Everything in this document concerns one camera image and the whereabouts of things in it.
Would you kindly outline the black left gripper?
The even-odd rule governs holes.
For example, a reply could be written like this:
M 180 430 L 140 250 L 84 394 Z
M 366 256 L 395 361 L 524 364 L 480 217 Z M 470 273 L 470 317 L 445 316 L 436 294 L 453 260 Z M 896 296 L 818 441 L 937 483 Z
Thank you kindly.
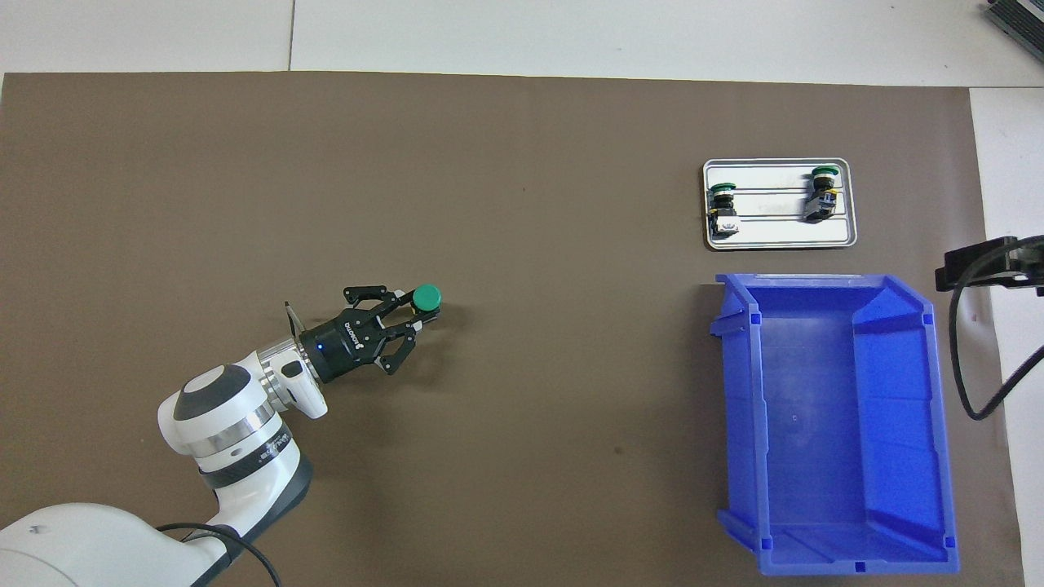
M 343 296 L 347 307 L 338 316 L 299 334 L 303 353 L 318 379 L 323 383 L 334 382 L 367 363 L 375 363 L 385 374 L 396 374 L 413 353 L 424 327 L 424 320 L 413 309 L 413 294 L 370 285 L 347 287 Z M 362 302 L 377 302 L 377 305 L 360 309 Z M 384 316 L 406 306 L 411 307 L 414 319 L 385 326 Z

